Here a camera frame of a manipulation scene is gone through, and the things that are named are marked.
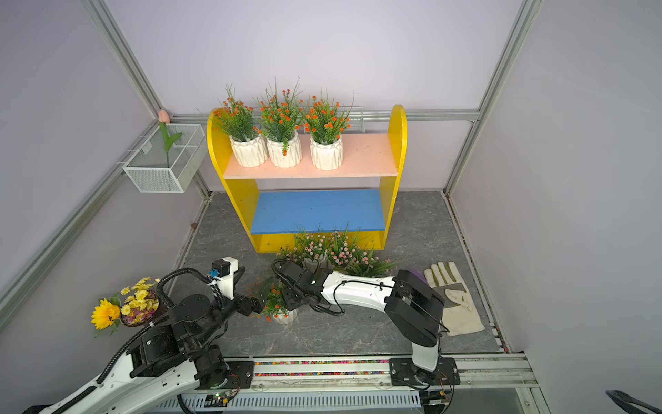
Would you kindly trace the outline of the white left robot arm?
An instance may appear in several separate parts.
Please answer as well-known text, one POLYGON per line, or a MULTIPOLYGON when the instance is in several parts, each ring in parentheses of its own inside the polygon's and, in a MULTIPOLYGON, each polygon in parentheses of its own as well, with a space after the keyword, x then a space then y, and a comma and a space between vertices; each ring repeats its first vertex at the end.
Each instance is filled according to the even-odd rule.
POLYGON ((190 267, 167 274, 156 286, 165 314, 146 324, 113 355, 101 374, 53 405, 33 405, 29 413, 144 413, 199 387, 228 392, 233 400, 248 386, 251 368, 232 368, 215 343, 236 313, 261 310, 260 300, 234 288, 245 272, 231 257, 216 260, 209 274, 190 267), (169 281, 192 275, 213 295, 192 294, 174 302, 169 281))

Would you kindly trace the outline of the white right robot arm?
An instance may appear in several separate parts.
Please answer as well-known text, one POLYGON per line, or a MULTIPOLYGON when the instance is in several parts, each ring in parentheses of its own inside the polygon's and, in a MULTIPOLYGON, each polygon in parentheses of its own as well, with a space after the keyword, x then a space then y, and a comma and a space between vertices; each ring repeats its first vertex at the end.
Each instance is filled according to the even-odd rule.
POLYGON ((442 384, 439 339, 448 331, 442 322, 445 300, 419 274, 400 270, 394 277, 367 278, 321 268, 311 272, 286 259, 275 260, 272 271, 284 284, 289 311, 308 306, 339 317, 351 305, 384 313, 412 345, 411 367, 391 369, 394 383, 419 391, 442 384))

